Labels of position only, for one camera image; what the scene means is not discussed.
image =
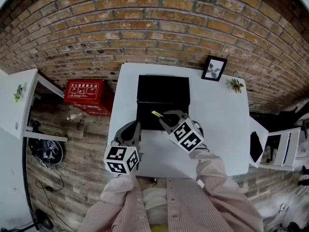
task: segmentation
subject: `white chair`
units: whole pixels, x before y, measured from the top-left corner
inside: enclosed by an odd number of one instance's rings
[[[267,137],[268,137],[268,131],[263,126],[261,126],[257,121],[255,121],[253,118],[250,117],[250,135],[253,132],[256,132],[257,136],[259,137],[260,144],[261,144],[263,152],[264,152],[265,145],[266,145],[266,142],[267,142]],[[253,167],[258,168],[258,166],[261,162],[262,156],[263,156],[263,152],[256,162],[254,162],[252,157],[250,156],[249,164]]]
[[[269,168],[276,170],[294,170],[294,162],[298,148],[298,140],[300,134],[300,127],[270,132],[268,136],[280,135],[279,146],[277,154],[272,162],[269,164],[259,164],[261,168]]]
[[[272,162],[269,164],[260,164],[262,155],[257,162],[254,162],[252,158],[250,159],[250,165],[254,167],[276,169],[276,170],[294,170],[294,162],[296,159],[296,153],[298,148],[300,127],[281,130],[276,132],[268,132],[263,126],[256,122],[253,118],[250,118],[250,133],[256,132],[260,139],[263,151],[265,150],[265,145],[267,138],[269,136],[280,135],[280,142],[277,150],[277,154]]]

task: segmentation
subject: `white table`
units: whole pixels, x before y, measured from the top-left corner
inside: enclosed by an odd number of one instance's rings
[[[32,128],[28,126],[32,100],[40,98],[34,94],[38,82],[63,98],[63,91],[39,75],[38,69],[0,76],[0,127],[18,139],[28,137],[67,142],[66,137],[31,132]],[[16,103],[14,94],[19,84],[23,88],[23,97]]]
[[[219,82],[201,79],[202,71],[166,65],[125,63],[116,89],[108,143],[126,123],[136,120],[137,89],[140,74],[189,77],[189,116],[204,130],[204,143],[220,156],[228,175],[248,171],[250,157],[249,107],[246,87],[242,94],[228,89],[232,77],[222,75]],[[137,175],[161,178],[196,178],[196,160],[170,142],[164,131],[141,132],[143,153]]]

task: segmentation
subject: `black box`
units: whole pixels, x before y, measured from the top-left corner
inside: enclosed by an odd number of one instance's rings
[[[188,77],[140,75],[137,91],[137,120],[144,130],[164,130],[152,114],[168,110],[189,113],[190,87]]]

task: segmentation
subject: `red box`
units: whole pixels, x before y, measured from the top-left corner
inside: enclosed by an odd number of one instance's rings
[[[104,80],[71,79],[64,102],[94,116],[111,116],[114,93]]]

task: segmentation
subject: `table leg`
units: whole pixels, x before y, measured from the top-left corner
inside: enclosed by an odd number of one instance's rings
[[[49,81],[47,81],[44,77],[37,74],[37,80],[39,83],[41,83],[43,86],[47,87],[50,91],[54,92],[61,98],[64,98],[64,93],[61,89],[57,88],[55,85],[51,84]]]
[[[60,141],[60,142],[68,141],[67,137],[51,136],[51,135],[46,135],[46,134],[41,134],[41,133],[36,133],[36,132],[31,132],[31,131],[26,131],[26,130],[24,131],[23,136],[29,137],[29,138],[42,139],[42,140],[52,140],[52,141]]]

